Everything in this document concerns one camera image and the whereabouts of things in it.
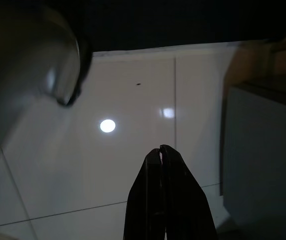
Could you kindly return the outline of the silver robot leg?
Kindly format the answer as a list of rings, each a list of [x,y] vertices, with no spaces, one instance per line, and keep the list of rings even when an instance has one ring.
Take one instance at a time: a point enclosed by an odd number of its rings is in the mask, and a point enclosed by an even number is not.
[[[58,12],[34,2],[0,0],[0,150],[38,98],[70,103],[80,67],[77,38]]]

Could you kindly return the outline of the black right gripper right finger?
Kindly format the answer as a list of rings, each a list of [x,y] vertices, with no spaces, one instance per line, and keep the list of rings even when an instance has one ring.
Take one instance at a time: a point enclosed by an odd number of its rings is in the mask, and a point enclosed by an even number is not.
[[[167,240],[218,240],[207,197],[169,145],[161,145]]]

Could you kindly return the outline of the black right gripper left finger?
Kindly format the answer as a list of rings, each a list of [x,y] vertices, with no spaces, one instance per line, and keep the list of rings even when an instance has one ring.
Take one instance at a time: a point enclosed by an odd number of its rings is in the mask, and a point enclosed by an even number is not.
[[[165,240],[165,207],[160,150],[151,150],[129,191],[124,240]]]

